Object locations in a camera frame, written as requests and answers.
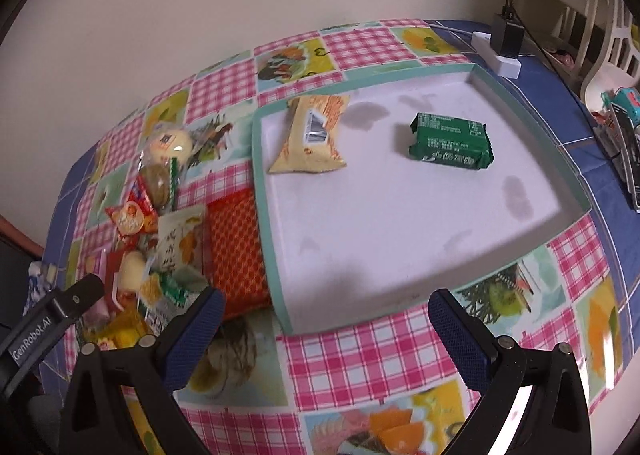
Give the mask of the dark green biscuit packet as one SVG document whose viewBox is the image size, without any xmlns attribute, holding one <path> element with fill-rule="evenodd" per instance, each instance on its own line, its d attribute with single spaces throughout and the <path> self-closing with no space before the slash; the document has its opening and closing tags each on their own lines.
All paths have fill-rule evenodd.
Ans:
<svg viewBox="0 0 640 455">
<path fill-rule="evenodd" d="M 416 138 L 409 146 L 414 160 L 473 171 L 494 162 L 484 123 L 419 112 L 410 129 Z"/>
</svg>

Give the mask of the yellow pudding cup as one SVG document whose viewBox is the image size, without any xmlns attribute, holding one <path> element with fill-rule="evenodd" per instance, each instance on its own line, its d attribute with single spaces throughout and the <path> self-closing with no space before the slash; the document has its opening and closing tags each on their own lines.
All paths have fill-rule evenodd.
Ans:
<svg viewBox="0 0 640 455">
<path fill-rule="evenodd" d="M 144 281 L 145 265 L 145 256 L 139 250 L 125 253 L 116 276 L 118 289 L 126 293 L 136 293 Z"/>
</svg>

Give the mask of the green white corn snack packet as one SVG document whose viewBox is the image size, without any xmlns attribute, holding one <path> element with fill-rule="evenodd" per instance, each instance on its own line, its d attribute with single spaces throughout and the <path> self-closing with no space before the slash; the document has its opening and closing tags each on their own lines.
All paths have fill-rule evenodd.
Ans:
<svg viewBox="0 0 640 455">
<path fill-rule="evenodd" d="M 208 286 L 207 279 L 193 267 L 173 272 L 150 270 L 137 292 L 137 310 L 154 336 L 159 336 L 177 316 L 189 310 Z"/>
</svg>

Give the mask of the white power strip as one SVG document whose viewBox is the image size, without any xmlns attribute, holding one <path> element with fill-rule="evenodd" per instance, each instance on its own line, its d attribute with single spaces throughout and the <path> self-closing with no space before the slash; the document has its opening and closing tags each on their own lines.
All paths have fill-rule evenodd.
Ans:
<svg viewBox="0 0 640 455">
<path fill-rule="evenodd" d="M 520 77 L 521 62 L 517 58 L 499 55 L 490 46 L 489 33 L 473 31 L 471 41 L 474 50 L 497 76 L 506 79 L 518 79 Z"/>
</svg>

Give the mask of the black power adapter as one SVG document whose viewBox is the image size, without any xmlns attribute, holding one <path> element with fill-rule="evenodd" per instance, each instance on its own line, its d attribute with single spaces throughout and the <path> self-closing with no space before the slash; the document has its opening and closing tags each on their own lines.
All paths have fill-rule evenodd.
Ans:
<svg viewBox="0 0 640 455">
<path fill-rule="evenodd" d="M 490 47 L 497 55 L 518 58 L 524 40 L 525 29 L 510 10 L 495 14 L 491 24 Z"/>
</svg>

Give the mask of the teal toy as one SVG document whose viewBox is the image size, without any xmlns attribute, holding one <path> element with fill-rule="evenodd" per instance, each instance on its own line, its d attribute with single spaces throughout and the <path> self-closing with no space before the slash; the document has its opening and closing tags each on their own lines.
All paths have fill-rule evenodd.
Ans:
<svg viewBox="0 0 640 455">
<path fill-rule="evenodd" d="M 603 104 L 607 108 L 613 105 L 622 108 L 631 121 L 634 129 L 640 124 L 640 94 L 634 88 L 620 88 L 616 92 L 603 92 L 601 94 Z"/>
</svg>

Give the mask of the red cartoon snack packet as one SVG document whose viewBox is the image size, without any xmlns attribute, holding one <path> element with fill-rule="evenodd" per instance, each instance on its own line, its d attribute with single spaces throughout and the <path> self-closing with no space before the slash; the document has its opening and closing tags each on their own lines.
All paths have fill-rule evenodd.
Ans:
<svg viewBox="0 0 640 455">
<path fill-rule="evenodd" d="M 125 202 L 107 207 L 104 212 L 122 239 L 157 232 L 158 215 L 140 175 L 132 183 Z"/>
</svg>

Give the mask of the white shelf rack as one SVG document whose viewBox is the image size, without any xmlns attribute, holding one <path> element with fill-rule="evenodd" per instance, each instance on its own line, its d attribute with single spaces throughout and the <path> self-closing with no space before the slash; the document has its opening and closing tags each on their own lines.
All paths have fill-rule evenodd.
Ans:
<svg viewBox="0 0 640 455">
<path fill-rule="evenodd" d="M 603 92 L 639 85 L 639 27 L 623 0 L 557 1 L 554 28 L 535 39 L 582 103 L 601 111 Z"/>
</svg>

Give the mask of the green edged clear cake packet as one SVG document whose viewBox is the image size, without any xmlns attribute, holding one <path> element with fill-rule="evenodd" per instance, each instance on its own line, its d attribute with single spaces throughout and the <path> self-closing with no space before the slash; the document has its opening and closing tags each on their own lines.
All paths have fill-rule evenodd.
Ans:
<svg viewBox="0 0 640 455">
<path fill-rule="evenodd" d="M 142 152 L 139 175 L 152 206 L 158 213 L 175 211 L 178 206 L 180 163 L 177 157 L 154 159 Z"/>
</svg>

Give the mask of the clear steamed cake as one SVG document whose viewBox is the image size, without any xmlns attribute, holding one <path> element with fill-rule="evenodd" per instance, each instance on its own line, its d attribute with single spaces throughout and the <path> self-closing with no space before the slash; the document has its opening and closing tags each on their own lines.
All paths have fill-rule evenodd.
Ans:
<svg viewBox="0 0 640 455">
<path fill-rule="evenodd" d="M 152 134 L 142 149 L 144 163 L 168 163 L 177 160 L 182 168 L 192 155 L 193 141 L 188 131 L 167 129 Z"/>
</svg>

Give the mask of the yellow soft bread packet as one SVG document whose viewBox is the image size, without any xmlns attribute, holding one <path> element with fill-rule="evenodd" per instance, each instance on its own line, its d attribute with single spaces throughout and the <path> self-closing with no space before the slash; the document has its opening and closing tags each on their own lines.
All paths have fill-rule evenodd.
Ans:
<svg viewBox="0 0 640 455">
<path fill-rule="evenodd" d="M 149 334 L 149 328 L 135 308 L 126 308 L 106 325 L 86 329 L 82 333 L 85 342 L 95 343 L 102 351 L 126 349 Z"/>
</svg>

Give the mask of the orange red wafer packet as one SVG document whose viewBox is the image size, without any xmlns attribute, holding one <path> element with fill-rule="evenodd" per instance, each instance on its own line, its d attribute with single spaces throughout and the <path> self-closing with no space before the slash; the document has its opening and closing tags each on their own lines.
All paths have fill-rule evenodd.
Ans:
<svg viewBox="0 0 640 455">
<path fill-rule="evenodd" d="M 214 286 L 224 295 L 224 320 L 269 308 L 271 297 L 260 243 L 254 189 L 207 205 Z"/>
</svg>

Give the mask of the beige orange pastry packet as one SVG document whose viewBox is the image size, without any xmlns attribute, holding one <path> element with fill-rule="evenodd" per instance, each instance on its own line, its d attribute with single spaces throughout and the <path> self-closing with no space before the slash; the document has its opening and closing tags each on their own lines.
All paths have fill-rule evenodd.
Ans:
<svg viewBox="0 0 640 455">
<path fill-rule="evenodd" d="M 346 167 L 337 150 L 338 124 L 349 95 L 302 95 L 288 101 L 290 129 L 270 174 L 326 173 Z"/>
</svg>

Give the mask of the pink swiss roll packet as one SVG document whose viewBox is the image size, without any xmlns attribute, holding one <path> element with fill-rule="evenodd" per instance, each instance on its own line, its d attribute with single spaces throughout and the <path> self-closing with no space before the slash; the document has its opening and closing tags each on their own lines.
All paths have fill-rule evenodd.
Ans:
<svg viewBox="0 0 640 455">
<path fill-rule="evenodd" d="M 104 298 L 100 298 L 82 316 L 85 326 L 88 328 L 100 328 L 111 319 L 110 310 Z"/>
</svg>

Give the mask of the teal rimmed white tray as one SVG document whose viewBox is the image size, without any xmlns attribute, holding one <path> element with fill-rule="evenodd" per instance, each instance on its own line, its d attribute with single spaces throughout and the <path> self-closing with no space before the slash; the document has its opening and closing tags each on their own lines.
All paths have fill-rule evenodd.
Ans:
<svg viewBox="0 0 640 455">
<path fill-rule="evenodd" d="M 271 172 L 290 126 L 285 102 L 253 120 L 260 238 L 285 334 L 320 333 L 418 305 L 501 270 L 589 211 L 544 126 L 482 66 L 395 70 L 334 85 L 350 98 L 345 167 Z M 416 114 L 486 126 L 494 159 L 465 170 L 410 158 Z"/>
</svg>

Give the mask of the blue white crumpled wrapper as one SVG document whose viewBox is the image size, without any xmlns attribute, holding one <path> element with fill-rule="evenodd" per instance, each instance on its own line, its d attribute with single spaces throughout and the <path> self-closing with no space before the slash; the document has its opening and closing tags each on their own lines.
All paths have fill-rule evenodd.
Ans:
<svg viewBox="0 0 640 455">
<path fill-rule="evenodd" d="M 28 267 L 28 288 L 25 308 L 30 309 L 55 285 L 58 267 L 55 264 L 32 261 Z"/>
</svg>

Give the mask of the dark red box packet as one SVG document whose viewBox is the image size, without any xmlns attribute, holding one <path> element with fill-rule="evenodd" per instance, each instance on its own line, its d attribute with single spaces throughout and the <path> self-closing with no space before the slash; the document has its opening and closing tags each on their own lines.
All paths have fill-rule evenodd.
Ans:
<svg viewBox="0 0 640 455">
<path fill-rule="evenodd" d="M 107 308 L 109 308 L 113 313 L 119 313 L 124 309 L 117 298 L 118 289 L 116 282 L 117 274 L 120 264 L 122 263 L 122 256 L 124 255 L 124 253 L 124 250 L 112 250 L 106 255 L 105 276 L 103 279 L 104 298 L 107 304 Z"/>
</svg>

